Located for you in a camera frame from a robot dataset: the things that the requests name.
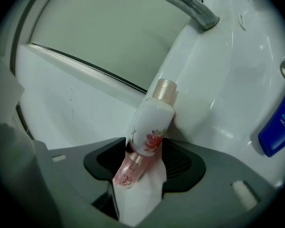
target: blue bottle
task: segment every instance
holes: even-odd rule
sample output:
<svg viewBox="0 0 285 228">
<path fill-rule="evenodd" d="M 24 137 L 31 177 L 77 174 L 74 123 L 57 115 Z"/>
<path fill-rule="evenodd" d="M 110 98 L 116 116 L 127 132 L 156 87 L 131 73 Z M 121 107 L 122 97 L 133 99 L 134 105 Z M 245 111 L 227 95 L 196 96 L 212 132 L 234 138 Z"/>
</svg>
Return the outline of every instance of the blue bottle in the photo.
<svg viewBox="0 0 285 228">
<path fill-rule="evenodd" d="M 285 97 L 270 121 L 259 133 L 258 140 L 268 157 L 285 147 Z"/>
</svg>

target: chrome faucet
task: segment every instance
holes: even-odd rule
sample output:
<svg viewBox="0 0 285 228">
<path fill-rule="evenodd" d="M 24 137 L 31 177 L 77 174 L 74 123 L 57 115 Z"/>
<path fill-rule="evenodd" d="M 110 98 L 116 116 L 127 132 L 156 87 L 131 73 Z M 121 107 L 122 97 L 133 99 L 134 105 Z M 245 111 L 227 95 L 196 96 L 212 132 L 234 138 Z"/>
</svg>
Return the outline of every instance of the chrome faucet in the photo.
<svg viewBox="0 0 285 228">
<path fill-rule="evenodd" d="M 213 28 L 218 22 L 217 17 L 199 0 L 166 0 L 193 18 L 204 31 Z"/>
</svg>

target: sink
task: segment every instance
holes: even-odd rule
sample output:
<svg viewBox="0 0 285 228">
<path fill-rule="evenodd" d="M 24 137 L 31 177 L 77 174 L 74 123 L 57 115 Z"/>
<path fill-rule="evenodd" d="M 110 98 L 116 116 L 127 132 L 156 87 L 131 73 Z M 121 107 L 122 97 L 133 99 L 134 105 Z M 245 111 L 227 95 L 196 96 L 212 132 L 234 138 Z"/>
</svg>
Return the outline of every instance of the sink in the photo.
<svg viewBox="0 0 285 228">
<path fill-rule="evenodd" d="M 275 187 L 285 182 L 285 148 L 271 158 L 257 135 L 285 94 L 280 64 L 285 23 L 270 0 L 205 0 L 220 17 L 200 33 L 190 20 L 155 80 L 178 84 L 169 137 L 233 155 Z"/>
</svg>

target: pink flower design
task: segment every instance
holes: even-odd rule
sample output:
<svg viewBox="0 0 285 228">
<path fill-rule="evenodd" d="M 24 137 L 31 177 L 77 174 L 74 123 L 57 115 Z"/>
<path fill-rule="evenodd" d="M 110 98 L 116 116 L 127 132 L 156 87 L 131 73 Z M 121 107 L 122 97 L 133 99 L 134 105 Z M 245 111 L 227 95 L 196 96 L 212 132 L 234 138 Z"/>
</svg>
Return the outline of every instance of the pink flower design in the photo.
<svg viewBox="0 0 285 228">
<path fill-rule="evenodd" d="M 129 177 L 126 174 L 123 174 L 121 169 L 118 170 L 114 177 L 115 184 L 119 186 L 129 186 L 135 181 L 136 179 L 133 179 L 132 177 Z"/>
<path fill-rule="evenodd" d="M 159 130 L 152 130 L 152 134 L 147 134 L 147 140 L 145 141 L 145 151 L 154 153 L 157 148 L 160 146 L 163 136 L 167 132 L 167 129 L 162 131 Z"/>
</svg>

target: white sink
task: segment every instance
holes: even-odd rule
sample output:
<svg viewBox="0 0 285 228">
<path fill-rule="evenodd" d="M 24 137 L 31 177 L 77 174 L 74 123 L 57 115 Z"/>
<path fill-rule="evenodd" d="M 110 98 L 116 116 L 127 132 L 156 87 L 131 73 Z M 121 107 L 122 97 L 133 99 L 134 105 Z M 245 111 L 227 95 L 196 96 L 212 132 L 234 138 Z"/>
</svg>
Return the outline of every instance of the white sink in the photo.
<svg viewBox="0 0 285 228">
<path fill-rule="evenodd" d="M 220 17 L 198 33 L 191 20 L 164 61 L 159 78 L 177 82 L 169 137 L 229 153 L 272 185 L 285 182 L 285 148 L 264 155 L 257 135 L 285 94 L 280 64 L 285 24 L 269 0 L 205 0 Z"/>
</svg>

